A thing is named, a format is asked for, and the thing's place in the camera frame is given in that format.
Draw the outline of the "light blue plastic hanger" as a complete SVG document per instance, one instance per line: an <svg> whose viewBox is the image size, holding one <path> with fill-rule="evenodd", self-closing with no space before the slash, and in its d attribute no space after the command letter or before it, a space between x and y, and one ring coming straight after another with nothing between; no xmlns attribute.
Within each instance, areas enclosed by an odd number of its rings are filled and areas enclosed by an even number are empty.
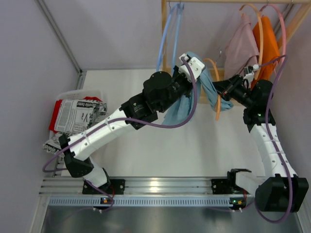
<svg viewBox="0 0 311 233"><path fill-rule="evenodd" d="M166 46L167 46L167 36L168 36L168 29L171 24L172 15L175 11L176 6L173 6L168 11L168 0L161 1L161 29L162 29L162 38L159 46L159 52L157 56L156 62L156 71L160 71L167 69L167 55L166 55Z"/></svg>

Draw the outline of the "red trousers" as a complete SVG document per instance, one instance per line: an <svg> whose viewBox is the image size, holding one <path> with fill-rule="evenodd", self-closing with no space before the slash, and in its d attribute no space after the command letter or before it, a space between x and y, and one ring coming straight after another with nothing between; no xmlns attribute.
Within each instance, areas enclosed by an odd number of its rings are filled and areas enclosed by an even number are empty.
<svg viewBox="0 0 311 233"><path fill-rule="evenodd" d="M98 98L58 100L55 103L49 130L57 133L81 133L90 127L103 109Z"/></svg>

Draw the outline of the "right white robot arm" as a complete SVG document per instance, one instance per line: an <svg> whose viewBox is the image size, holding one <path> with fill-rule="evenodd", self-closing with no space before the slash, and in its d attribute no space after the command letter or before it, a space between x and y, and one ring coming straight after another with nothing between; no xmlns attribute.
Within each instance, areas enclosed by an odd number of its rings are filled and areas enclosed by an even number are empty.
<svg viewBox="0 0 311 233"><path fill-rule="evenodd" d="M239 75L213 82L222 99L234 99L245 107L243 121L257 145L265 171L265 179L260 180L248 169L232 169L233 184L252 195L262 212L298 212L309 184L291 167L278 139L276 122L268 106L273 84L260 80L248 88L246 83Z"/></svg>

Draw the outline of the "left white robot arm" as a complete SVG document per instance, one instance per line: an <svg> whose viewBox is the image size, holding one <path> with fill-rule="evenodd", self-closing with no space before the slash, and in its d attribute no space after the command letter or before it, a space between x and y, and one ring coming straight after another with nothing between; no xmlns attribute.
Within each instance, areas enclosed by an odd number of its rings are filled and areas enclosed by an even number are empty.
<svg viewBox="0 0 311 233"><path fill-rule="evenodd" d="M173 75L158 71L143 83L141 93L131 97L109 117L82 133L59 137L71 177L83 178L93 189L105 192L110 186L109 176L91 159L91 154L124 133L145 125L157 126L157 114L190 94L198 77L193 71L175 70Z"/></svg>

